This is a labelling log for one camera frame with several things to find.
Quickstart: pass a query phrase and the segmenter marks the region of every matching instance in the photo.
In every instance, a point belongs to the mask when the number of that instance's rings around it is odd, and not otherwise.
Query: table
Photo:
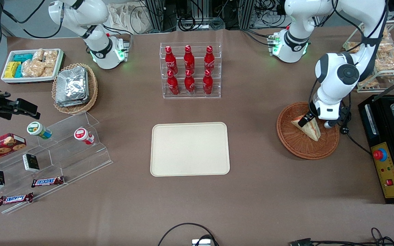
[[[275,29],[263,30],[273,33]],[[306,101],[314,66],[325,52],[339,51],[352,27],[317,28],[305,56],[295,64],[269,57],[267,49],[240,31],[173,32],[134,37],[129,62],[102,70],[85,53],[83,40],[8,38],[8,50],[61,48],[65,65],[85,63],[99,93],[89,111],[114,163],[37,203],[0,214],[0,245],[156,245],[172,226],[207,226],[221,245],[286,245],[289,241],[370,240],[378,227],[394,239],[394,205],[383,204],[369,155],[342,136],[328,158],[292,155],[276,133],[279,112]],[[159,43],[222,39],[222,98],[165,100],[159,78]],[[8,85],[12,98],[39,106],[51,125],[68,115],[53,107],[51,84]],[[369,94],[354,93],[354,105]],[[367,147],[353,107],[352,136]],[[25,135],[33,119],[0,119],[0,135]],[[216,122],[228,127],[231,169],[224,176],[153,177],[152,127],[159,123]],[[163,245],[189,245],[205,232],[183,227]]]

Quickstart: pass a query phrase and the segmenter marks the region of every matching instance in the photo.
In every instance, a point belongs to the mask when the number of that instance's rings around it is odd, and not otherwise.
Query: wicker basket
[[[296,156],[309,160],[318,160],[332,154],[338,146],[340,133],[337,127],[326,129],[324,121],[317,119],[321,137],[316,142],[291,123],[293,118],[308,112],[306,101],[296,102],[280,112],[276,128],[283,145]]]
[[[63,70],[69,70],[73,69],[75,67],[84,67],[88,71],[88,83],[89,83],[89,96],[90,100],[86,104],[81,104],[81,105],[75,105],[75,106],[69,106],[69,107],[60,107],[56,103],[54,103],[54,107],[59,110],[62,113],[67,113],[67,114],[78,114],[82,111],[88,111],[94,106],[95,100],[97,100],[97,94],[98,94],[98,84],[97,84],[97,78],[95,77],[94,72],[92,69],[85,64],[71,64],[67,67],[64,67]],[[51,91],[51,96],[53,97],[54,101],[56,101],[56,84],[57,84],[57,77],[54,78],[53,81],[53,90]]]

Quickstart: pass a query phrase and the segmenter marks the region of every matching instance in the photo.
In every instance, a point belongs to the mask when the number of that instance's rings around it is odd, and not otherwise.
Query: coca-cola bottle
[[[190,70],[185,71],[185,88],[188,95],[194,95],[196,93],[196,87],[194,84],[194,78]]]
[[[166,46],[165,51],[165,63],[167,63],[167,68],[168,70],[173,71],[174,75],[176,75],[179,72],[179,69],[177,68],[177,62],[175,61],[175,56],[171,51],[171,47]]]
[[[170,89],[173,95],[178,95],[180,93],[179,84],[177,83],[177,79],[174,77],[173,71],[168,70],[167,75],[168,75],[168,79],[167,79],[168,88]]]
[[[211,76],[211,71],[209,69],[205,70],[205,76],[203,77],[203,91],[205,95],[210,95],[212,93],[212,85],[214,84],[214,80]]]
[[[215,57],[212,54],[212,46],[208,46],[206,47],[205,70],[209,70],[212,73],[214,71],[214,62]]]
[[[185,56],[183,57],[183,60],[185,62],[185,70],[189,70],[191,74],[194,74],[195,72],[194,55],[192,54],[191,46],[189,45],[185,46]]]

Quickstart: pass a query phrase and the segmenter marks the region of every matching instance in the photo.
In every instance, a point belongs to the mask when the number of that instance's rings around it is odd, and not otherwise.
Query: yellow control panel
[[[383,142],[371,147],[381,188],[385,198],[394,198],[394,166],[387,143]]]

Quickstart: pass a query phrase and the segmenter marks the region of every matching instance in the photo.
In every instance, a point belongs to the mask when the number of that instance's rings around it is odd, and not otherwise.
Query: snickers bar
[[[49,178],[49,179],[33,179],[33,184],[31,187],[36,187],[36,186],[46,186],[46,185],[59,185],[63,184],[64,178],[63,176],[55,177],[55,178]]]
[[[21,195],[21,196],[1,196],[0,206],[12,204],[12,203],[18,203],[18,202],[30,202],[31,203],[32,201],[33,201],[33,192],[31,192],[27,195]]]

